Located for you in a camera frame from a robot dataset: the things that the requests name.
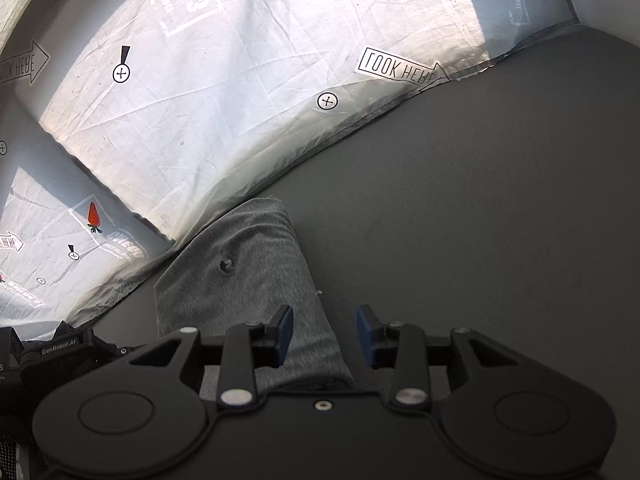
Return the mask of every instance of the triangular cutout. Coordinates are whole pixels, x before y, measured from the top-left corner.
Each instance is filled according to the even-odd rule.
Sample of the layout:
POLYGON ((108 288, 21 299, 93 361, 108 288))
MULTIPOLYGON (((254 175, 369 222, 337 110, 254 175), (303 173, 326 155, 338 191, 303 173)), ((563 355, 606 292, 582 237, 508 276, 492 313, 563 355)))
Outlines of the triangular cutout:
POLYGON ((167 366, 174 357, 178 346, 180 346, 179 340, 167 341, 146 354, 136 357, 131 361, 131 364, 136 366, 167 366))
POLYGON ((518 363, 513 359, 501 354, 496 349, 491 348, 489 345, 472 339, 469 344, 476 353, 476 357, 480 361, 480 364, 485 367, 495 366, 515 366, 518 363))

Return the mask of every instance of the black device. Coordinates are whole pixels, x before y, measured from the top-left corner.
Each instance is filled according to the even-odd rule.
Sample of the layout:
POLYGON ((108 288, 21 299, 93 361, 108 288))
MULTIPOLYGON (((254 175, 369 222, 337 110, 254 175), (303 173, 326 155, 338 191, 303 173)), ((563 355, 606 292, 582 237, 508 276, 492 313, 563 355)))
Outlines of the black device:
POLYGON ((367 364, 394 368, 386 398, 258 396, 255 368, 286 357, 284 305, 267 324, 137 348, 63 327, 22 349, 2 328, 0 404, 32 417, 50 480, 596 478, 616 421, 594 391, 466 328, 427 336, 368 305, 356 325, 367 364), (198 396, 206 365, 220 366, 215 402, 198 396), (447 367, 447 399, 432 399, 430 365, 447 367))

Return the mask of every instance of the folded gray fabric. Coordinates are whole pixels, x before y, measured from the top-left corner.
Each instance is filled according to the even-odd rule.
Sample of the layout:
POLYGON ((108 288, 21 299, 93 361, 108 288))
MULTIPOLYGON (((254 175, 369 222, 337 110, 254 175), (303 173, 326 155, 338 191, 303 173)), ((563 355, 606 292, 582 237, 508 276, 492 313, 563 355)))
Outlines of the folded gray fabric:
MULTIPOLYGON (((267 322, 281 304, 294 313, 293 337, 280 368, 256 370, 270 388, 340 390, 353 385, 322 309, 284 204, 254 198, 233 209, 182 251, 156 283, 158 335, 183 326, 203 336, 232 325, 267 322)), ((206 367, 200 397, 215 399, 219 367, 206 367)))

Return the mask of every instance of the white fabric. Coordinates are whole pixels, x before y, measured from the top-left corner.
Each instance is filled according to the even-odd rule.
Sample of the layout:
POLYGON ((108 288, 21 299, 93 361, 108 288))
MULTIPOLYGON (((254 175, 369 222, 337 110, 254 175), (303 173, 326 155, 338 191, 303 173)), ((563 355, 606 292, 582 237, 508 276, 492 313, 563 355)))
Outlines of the white fabric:
MULTIPOLYGON (((308 150, 571 18, 567 0, 33 0, 2 58, 32 40, 50 58, 33 84, 0 85, 3 101, 24 107, 5 107, 0 139, 23 121, 34 137, 51 134, 91 177, 64 157, 55 163, 74 176, 55 183, 2 168, 1 185, 11 182, 12 192, 0 235, 11 230, 25 247, 2 250, 0 272, 24 287, 37 273, 46 280, 30 288, 46 304, 31 320, 86 320, 308 150), (130 76, 118 83, 123 45, 130 76), (366 47, 440 75, 416 84, 357 72, 366 47), (338 98, 335 108, 319 107, 324 92, 338 98), (82 191, 67 190, 72 180, 82 191), (34 205, 45 192, 46 205, 34 205), (91 197, 100 218, 113 221, 103 234, 71 218, 72 211, 86 218, 91 197), (54 222, 56 215, 65 222, 54 222), (130 262, 93 250, 112 230, 128 231, 144 257, 130 262), (86 253, 73 262, 65 252, 76 238, 93 267, 86 253), (33 270, 37 259, 58 258, 33 270)), ((36 147, 20 142, 31 156, 36 147)), ((9 150, 2 164, 13 160, 9 150)), ((0 301, 15 304, 2 283, 0 301)), ((0 324, 24 321, 22 311, 8 312, 2 308, 0 324)))

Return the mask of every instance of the hole in fabric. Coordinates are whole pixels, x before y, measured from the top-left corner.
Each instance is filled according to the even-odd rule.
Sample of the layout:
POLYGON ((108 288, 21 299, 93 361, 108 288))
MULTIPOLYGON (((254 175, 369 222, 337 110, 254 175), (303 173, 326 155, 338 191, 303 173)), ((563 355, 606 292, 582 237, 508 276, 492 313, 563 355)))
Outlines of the hole in fabric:
POLYGON ((231 274, 234 271, 234 263, 229 258, 222 260, 220 261, 220 270, 225 274, 231 274))

